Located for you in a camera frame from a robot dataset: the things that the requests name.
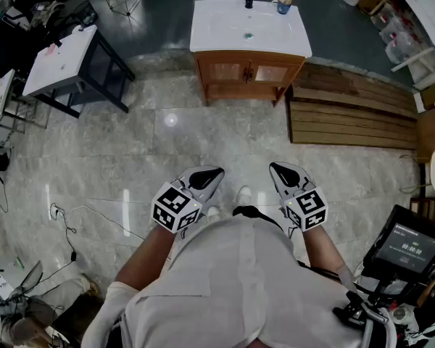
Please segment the bathroom vanity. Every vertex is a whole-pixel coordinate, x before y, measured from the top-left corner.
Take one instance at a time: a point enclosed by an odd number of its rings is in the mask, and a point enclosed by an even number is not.
[[[195,2],[190,50],[206,101],[263,99],[276,104],[297,76],[310,43],[297,7],[268,2]]]

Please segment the white sink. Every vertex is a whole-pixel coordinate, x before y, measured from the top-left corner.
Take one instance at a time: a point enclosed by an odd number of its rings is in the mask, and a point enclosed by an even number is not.
[[[195,1],[191,26],[191,51],[254,50],[311,57],[311,46],[299,16],[292,6],[285,15],[275,4],[243,0]]]

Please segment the wooden cabinet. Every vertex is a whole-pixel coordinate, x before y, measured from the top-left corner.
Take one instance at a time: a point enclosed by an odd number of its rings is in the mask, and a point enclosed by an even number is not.
[[[198,51],[195,61],[206,101],[267,99],[275,105],[305,58],[263,51]]]

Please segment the wooden bench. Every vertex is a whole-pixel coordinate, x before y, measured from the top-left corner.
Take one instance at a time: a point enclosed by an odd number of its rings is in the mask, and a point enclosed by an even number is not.
[[[417,147],[413,95],[388,83],[305,64],[288,99],[294,144]]]

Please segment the cabinet door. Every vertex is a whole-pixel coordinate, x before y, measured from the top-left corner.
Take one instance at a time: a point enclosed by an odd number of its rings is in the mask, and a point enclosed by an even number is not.
[[[248,83],[287,87],[297,73],[299,65],[252,60]]]
[[[249,60],[199,59],[204,84],[246,83]]]

